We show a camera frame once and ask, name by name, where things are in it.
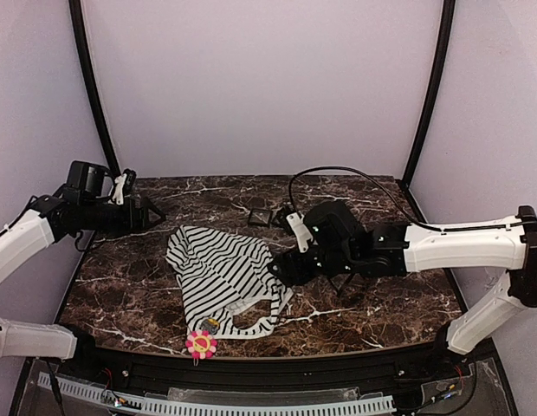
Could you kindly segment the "black white striped garment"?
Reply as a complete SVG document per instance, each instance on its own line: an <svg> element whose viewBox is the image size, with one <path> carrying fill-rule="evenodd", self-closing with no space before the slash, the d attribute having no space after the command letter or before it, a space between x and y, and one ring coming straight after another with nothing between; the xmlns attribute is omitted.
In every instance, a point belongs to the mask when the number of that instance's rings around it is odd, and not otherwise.
<svg viewBox="0 0 537 416"><path fill-rule="evenodd" d="M269 247L256 237L198 226L181 226L168 237L166 261L182 293L188 331L199 331L212 319L218 339L256 339L271 335L279 314L294 295L270 271ZM234 316L268 301L270 310L247 328Z"/></svg>

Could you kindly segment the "round yellow grey brooch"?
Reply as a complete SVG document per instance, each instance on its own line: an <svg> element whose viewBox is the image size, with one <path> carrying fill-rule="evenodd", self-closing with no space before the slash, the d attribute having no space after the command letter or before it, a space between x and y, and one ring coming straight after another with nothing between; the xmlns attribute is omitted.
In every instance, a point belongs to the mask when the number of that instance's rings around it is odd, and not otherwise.
<svg viewBox="0 0 537 416"><path fill-rule="evenodd" d="M215 335L220 329L220 322L215 318L205 318L200 323L200 329L206 331L211 335Z"/></svg>

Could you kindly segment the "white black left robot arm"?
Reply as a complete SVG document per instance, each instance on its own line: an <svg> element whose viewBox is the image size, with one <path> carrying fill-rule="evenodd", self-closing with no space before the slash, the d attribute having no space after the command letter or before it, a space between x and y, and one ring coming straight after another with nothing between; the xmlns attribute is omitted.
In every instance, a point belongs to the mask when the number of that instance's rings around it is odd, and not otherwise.
<svg viewBox="0 0 537 416"><path fill-rule="evenodd" d="M76 242L86 231L117 237L148 231L166 215L149 199L135 198L135 171L115 175L105 166L74 161L66 182L52 195L31 198L0 230L0 285L20 266L64 237ZM0 317L0 358L81 359L91 335L60 324L18 322Z"/></svg>

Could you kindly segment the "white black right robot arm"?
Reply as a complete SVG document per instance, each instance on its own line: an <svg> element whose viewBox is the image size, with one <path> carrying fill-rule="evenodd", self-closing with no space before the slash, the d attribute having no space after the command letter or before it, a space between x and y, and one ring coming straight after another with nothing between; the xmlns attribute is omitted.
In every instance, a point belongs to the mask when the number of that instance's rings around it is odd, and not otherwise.
<svg viewBox="0 0 537 416"><path fill-rule="evenodd" d="M317 276L406 276L436 269L502 268L495 286L461 317L445 324L435 351L470 353L503 323L537 309L537 216L522 205L514 216L467 224L380 224L367 230L341 201L288 215L296 246L268 271L288 287Z"/></svg>

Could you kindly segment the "pink flower brooch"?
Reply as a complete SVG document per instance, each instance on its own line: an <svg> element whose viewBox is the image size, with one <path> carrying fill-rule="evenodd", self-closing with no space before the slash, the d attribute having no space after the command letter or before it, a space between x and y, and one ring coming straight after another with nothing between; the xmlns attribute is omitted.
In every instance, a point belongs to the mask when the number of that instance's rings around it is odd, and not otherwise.
<svg viewBox="0 0 537 416"><path fill-rule="evenodd" d="M208 331L192 331L186 338L185 347L194 360L205 360L216 353L217 340Z"/></svg>

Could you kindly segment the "black display box middle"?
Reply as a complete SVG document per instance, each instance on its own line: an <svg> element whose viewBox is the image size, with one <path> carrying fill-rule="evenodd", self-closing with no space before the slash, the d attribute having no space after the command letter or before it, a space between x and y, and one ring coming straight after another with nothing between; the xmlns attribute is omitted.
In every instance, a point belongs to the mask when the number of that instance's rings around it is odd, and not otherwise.
<svg viewBox="0 0 537 416"><path fill-rule="evenodd" d="M289 208L287 206L283 206L281 209L279 209L273 219L272 224L276 227L284 228L288 225L287 216L291 213Z"/></svg>

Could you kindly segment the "black display box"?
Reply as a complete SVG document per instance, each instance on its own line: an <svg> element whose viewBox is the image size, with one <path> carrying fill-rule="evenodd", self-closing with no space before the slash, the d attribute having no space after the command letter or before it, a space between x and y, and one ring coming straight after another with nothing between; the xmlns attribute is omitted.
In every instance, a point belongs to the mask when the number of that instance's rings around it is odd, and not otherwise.
<svg viewBox="0 0 537 416"><path fill-rule="evenodd" d="M260 208L253 208L249 212L247 224L249 226L269 227L272 221L273 212Z"/></svg>
<svg viewBox="0 0 537 416"><path fill-rule="evenodd" d="M287 206L283 206L281 209L279 209L273 219L272 224L276 227L284 228L288 225L287 216L291 213L289 208Z"/></svg>

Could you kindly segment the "black display box left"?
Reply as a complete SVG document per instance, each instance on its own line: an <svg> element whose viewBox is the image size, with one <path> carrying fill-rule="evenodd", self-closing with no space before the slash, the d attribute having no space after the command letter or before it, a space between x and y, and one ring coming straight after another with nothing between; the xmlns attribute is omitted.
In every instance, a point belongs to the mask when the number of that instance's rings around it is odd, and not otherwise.
<svg viewBox="0 0 537 416"><path fill-rule="evenodd" d="M272 221L273 212L260 208L253 208L249 212L247 224L249 226L269 227Z"/></svg>

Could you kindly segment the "black front frame rail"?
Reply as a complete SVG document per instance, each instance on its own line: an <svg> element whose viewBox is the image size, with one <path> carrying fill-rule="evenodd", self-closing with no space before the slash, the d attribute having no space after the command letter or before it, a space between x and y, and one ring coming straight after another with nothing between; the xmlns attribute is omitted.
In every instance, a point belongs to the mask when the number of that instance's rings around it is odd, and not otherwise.
<svg viewBox="0 0 537 416"><path fill-rule="evenodd" d="M165 392L170 387L223 391L292 391L331 387L393 390L450 374L430 364L430 344L358 354L287 358L191 358L100 348L116 387Z"/></svg>

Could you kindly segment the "black left frame post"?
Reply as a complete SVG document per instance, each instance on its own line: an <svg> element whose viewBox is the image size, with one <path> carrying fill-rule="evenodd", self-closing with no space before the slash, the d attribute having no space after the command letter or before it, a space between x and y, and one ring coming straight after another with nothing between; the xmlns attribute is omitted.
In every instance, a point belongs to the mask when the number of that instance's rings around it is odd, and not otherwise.
<svg viewBox="0 0 537 416"><path fill-rule="evenodd" d="M107 119L103 111L98 85L94 74L91 51L88 45L82 1L68 1L70 19L74 34L74 44L79 58L82 79L87 93L88 103L92 112L95 128L99 136L100 146L107 167L115 174L121 174L114 145L108 130Z"/></svg>

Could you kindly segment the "black frame post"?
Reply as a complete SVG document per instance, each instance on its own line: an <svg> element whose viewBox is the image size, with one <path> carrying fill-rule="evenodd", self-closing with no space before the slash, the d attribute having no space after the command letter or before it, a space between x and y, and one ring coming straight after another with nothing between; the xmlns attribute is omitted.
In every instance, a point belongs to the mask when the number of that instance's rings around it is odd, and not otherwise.
<svg viewBox="0 0 537 416"><path fill-rule="evenodd" d="M121 174L114 145L108 130L107 119L103 111L98 85L94 74L91 51L88 45L82 1L68 1L70 19L74 34L74 44L79 58L82 79L87 93L88 103L92 112L95 128L99 136L100 146L107 167L115 174Z"/></svg>
<svg viewBox="0 0 537 416"><path fill-rule="evenodd" d="M443 0L440 23L437 32L436 48L430 69L430 76L424 97L424 103L412 142L409 158L401 179L401 182L406 189L411 187L412 180L414 179L415 172L417 170L418 162L424 149L427 133L430 128L430 122L437 101L437 96L443 77L443 70L447 59L455 8L456 0Z"/></svg>

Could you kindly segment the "black right frame post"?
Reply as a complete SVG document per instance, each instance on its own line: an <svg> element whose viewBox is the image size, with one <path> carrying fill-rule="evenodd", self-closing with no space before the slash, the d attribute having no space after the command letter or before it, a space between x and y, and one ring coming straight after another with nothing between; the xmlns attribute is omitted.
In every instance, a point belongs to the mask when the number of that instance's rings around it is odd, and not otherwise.
<svg viewBox="0 0 537 416"><path fill-rule="evenodd" d="M401 182L406 189L411 187L412 180L414 179L415 172L417 170L418 162L424 149L427 133L430 128L430 122L437 101L437 96L443 77L443 70L447 59L455 8L456 0L443 0L440 23L437 32L436 48L430 69L430 76L424 97L424 103L412 142L409 158L401 179Z"/></svg>

